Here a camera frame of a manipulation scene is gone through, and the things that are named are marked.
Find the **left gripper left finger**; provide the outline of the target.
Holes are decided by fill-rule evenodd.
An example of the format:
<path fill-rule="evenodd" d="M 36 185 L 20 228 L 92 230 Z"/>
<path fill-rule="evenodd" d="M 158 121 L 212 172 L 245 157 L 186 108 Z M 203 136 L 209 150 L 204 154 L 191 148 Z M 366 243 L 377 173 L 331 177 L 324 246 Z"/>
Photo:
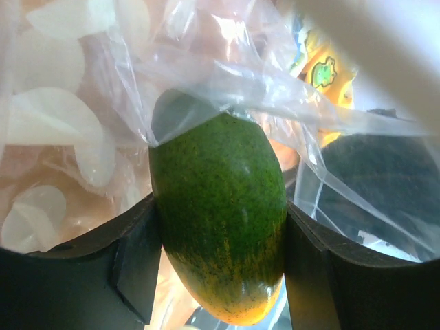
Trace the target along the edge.
<path fill-rule="evenodd" d="M 152 196 L 48 252 L 1 251 L 2 329 L 143 329 L 161 242 Z"/>

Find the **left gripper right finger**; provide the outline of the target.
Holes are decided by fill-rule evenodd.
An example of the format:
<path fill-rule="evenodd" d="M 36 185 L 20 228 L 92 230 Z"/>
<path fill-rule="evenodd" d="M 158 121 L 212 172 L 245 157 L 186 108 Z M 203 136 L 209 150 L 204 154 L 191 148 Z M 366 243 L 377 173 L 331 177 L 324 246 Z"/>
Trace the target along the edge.
<path fill-rule="evenodd" d="M 364 247 L 287 205 L 285 282 L 294 329 L 438 329 L 439 260 Z"/>

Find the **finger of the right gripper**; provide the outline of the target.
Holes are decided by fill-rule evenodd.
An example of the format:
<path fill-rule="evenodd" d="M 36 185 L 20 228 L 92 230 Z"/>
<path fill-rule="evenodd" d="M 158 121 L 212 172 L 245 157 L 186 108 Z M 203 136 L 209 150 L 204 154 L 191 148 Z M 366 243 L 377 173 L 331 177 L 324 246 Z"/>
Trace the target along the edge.
<path fill-rule="evenodd" d="M 346 135 L 320 154 L 326 181 L 298 166 L 293 201 L 301 210 L 378 252 L 439 258 L 439 138 Z"/>

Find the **green fake fruit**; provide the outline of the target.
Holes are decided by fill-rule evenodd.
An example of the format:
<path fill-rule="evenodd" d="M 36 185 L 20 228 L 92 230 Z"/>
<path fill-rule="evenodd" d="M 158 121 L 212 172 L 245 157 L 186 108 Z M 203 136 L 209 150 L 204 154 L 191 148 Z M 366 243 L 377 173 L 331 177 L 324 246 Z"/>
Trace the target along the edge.
<path fill-rule="evenodd" d="M 261 321 L 281 290 L 287 216 L 261 127 L 216 113 L 148 158 L 164 250 L 186 289 L 224 322 Z"/>

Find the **clear zip top bag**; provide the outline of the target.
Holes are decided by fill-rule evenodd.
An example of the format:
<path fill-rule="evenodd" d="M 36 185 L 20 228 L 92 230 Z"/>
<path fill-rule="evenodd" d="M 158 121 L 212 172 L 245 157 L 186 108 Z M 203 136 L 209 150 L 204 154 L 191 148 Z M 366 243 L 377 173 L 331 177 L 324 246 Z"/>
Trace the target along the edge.
<path fill-rule="evenodd" d="M 1 251 L 48 252 L 152 196 L 171 265 L 149 150 L 216 113 L 261 127 L 296 207 L 342 111 L 412 119 L 298 2 L 2 1 Z M 353 109 L 290 74 L 298 15 L 357 69 Z"/>

